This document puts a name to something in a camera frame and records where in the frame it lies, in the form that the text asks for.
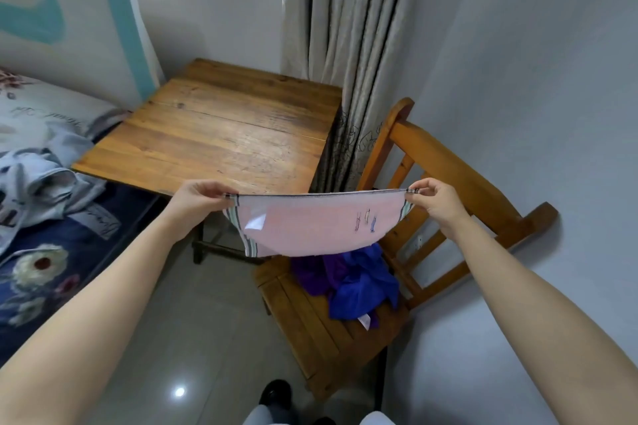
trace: purple cloth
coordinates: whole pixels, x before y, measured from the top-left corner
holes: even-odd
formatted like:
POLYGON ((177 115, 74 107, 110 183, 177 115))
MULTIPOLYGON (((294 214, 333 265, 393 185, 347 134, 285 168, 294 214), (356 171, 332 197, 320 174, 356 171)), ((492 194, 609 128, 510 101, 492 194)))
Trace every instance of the purple cloth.
POLYGON ((398 304, 399 282, 388 272, 378 244, 341 254, 292 257, 290 262, 308 294, 328 297, 332 319, 357 319, 386 298, 394 308, 398 304))

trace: wooden tabletop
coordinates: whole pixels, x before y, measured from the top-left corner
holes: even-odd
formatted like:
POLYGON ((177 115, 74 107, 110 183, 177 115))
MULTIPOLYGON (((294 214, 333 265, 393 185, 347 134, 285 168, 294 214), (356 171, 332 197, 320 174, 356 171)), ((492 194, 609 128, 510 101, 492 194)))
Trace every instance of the wooden tabletop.
POLYGON ((166 195, 198 178, 304 193, 340 103, 335 86, 196 59, 73 169, 166 195))

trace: person's left arm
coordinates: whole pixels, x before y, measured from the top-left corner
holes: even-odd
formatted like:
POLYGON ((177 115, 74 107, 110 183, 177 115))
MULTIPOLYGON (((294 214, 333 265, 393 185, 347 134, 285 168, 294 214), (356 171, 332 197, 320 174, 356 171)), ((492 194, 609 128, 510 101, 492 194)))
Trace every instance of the person's left arm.
POLYGON ((0 423, 76 423, 99 398, 128 344, 168 251, 236 193, 187 181, 164 211, 0 369, 0 423))

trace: gray curtain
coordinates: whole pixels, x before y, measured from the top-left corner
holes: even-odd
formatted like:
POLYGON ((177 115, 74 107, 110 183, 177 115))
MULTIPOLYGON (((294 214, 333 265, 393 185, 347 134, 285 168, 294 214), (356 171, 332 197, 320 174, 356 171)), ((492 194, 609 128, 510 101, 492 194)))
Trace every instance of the gray curtain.
POLYGON ((413 0, 284 0, 283 74, 343 88, 314 192, 353 190, 389 100, 413 0))

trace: pink fabric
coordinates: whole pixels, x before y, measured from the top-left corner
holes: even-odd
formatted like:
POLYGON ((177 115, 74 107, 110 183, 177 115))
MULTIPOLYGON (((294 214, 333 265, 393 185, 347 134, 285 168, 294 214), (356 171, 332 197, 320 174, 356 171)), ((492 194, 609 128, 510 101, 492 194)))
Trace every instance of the pink fabric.
POLYGON ((299 196, 234 196, 227 217, 242 234, 246 255, 324 255, 377 242, 407 212, 406 190, 299 196))

